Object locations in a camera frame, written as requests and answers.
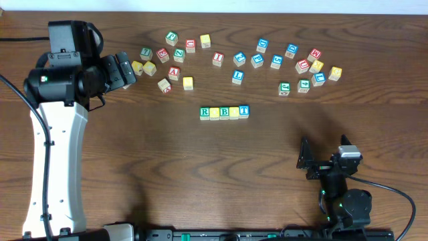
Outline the blue T wooden block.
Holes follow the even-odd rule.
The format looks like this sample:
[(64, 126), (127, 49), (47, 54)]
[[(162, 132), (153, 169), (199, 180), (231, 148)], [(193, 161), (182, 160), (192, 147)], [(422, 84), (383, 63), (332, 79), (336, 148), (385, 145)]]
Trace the blue T wooden block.
[(239, 118), (249, 118), (250, 108), (249, 105), (240, 105), (239, 106)]

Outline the yellow O block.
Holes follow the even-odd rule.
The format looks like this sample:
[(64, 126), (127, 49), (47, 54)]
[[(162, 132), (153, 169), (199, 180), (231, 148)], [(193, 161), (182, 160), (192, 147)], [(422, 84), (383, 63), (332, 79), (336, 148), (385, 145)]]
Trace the yellow O block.
[(229, 119), (230, 120), (239, 119), (239, 107), (238, 106), (229, 107)]
[(220, 119), (220, 110), (219, 107), (211, 107), (209, 109), (209, 120), (218, 121)]

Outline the green B wooden block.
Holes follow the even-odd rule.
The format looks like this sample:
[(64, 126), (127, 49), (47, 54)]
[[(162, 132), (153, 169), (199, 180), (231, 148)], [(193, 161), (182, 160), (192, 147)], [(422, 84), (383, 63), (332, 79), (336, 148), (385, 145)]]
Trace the green B wooden block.
[(222, 106), (219, 108), (219, 119), (229, 120), (229, 107)]

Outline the green R wooden block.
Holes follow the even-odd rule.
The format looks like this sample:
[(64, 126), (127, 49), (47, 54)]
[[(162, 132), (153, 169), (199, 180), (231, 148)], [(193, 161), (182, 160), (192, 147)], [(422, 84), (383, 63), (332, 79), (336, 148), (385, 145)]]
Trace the green R wooden block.
[(199, 109), (199, 118), (201, 121), (209, 121), (210, 120), (210, 108), (209, 107), (201, 107)]

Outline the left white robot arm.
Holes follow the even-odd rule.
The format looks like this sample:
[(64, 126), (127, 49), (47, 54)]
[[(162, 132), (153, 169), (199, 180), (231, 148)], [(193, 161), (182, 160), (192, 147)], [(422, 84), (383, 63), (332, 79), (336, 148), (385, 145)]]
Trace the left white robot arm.
[(82, 145), (92, 98), (136, 82), (125, 52), (102, 56), (104, 40), (85, 21), (51, 21), (51, 50), (24, 82), (34, 134), (24, 240), (132, 240), (130, 225), (88, 230), (82, 205)]

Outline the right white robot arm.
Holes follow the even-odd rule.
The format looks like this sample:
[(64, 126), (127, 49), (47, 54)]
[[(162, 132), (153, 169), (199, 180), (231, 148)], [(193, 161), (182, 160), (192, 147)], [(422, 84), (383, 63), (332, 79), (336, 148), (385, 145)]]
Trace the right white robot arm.
[(327, 161), (315, 160), (306, 137), (300, 145), (296, 167), (306, 170), (306, 179), (321, 183), (319, 204), (327, 215), (328, 224), (322, 235), (332, 238), (335, 232), (359, 230), (370, 224), (372, 196), (363, 189), (348, 189), (346, 180), (358, 171), (362, 155), (345, 135)]

